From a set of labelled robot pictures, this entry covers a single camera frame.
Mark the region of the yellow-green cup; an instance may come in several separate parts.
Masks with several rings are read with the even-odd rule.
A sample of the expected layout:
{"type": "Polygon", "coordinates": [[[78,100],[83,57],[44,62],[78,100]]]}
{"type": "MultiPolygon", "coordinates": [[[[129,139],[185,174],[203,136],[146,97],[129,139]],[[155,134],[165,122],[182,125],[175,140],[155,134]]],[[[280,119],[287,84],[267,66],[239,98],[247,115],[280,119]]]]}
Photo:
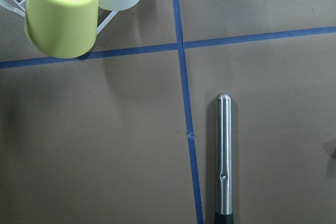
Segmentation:
{"type": "Polygon", "coordinates": [[[76,58],[96,41],[98,0],[26,0],[25,33],[41,52],[76,58]]]}

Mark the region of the steel muddler black tip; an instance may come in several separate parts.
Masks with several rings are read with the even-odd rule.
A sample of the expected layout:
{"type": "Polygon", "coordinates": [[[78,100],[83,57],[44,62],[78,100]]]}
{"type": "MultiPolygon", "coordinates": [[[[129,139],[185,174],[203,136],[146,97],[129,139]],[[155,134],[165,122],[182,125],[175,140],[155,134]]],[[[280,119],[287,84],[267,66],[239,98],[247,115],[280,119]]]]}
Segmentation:
{"type": "Polygon", "coordinates": [[[227,94],[216,98],[215,223],[234,223],[232,161],[232,103],[227,94]]]}

